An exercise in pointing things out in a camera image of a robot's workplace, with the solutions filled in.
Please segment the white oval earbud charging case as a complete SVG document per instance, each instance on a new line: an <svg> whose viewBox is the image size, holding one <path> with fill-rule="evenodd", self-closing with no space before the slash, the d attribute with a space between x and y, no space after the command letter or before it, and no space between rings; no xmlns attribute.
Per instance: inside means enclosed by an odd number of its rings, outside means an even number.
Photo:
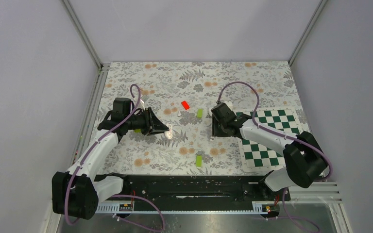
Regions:
<svg viewBox="0 0 373 233"><path fill-rule="evenodd" d="M173 138L173 130L172 130L172 126L170 124L168 125L168 130L164 132L164 136L167 139L172 139Z"/></svg>

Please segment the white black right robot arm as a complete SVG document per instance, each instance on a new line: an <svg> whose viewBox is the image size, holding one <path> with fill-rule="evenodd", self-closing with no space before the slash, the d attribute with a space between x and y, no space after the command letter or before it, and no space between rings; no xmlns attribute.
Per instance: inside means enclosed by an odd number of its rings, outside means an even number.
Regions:
<svg viewBox="0 0 373 233"><path fill-rule="evenodd" d="M315 137L306 131L287 133L256 120L259 113L237 115L224 102L211 109L212 135L235 137L259 143L284 157L285 167L264 176L259 187L260 196L271 200L278 191L290 186L308 188L332 164L323 153Z"/></svg>

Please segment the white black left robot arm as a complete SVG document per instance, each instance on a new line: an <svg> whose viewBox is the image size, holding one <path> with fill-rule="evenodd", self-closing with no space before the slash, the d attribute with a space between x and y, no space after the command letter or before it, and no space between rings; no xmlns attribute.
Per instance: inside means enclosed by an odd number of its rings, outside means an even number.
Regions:
<svg viewBox="0 0 373 233"><path fill-rule="evenodd" d="M136 113L136 106L129 98L116 98L97 130L93 144L84 154L66 172L54 174L51 181L54 213L91 219L98 205L113 195L121 200L128 198L131 187L122 178L95 180L107 155L129 131L172 135L172 128L162 123L151 108L142 108Z"/></svg>

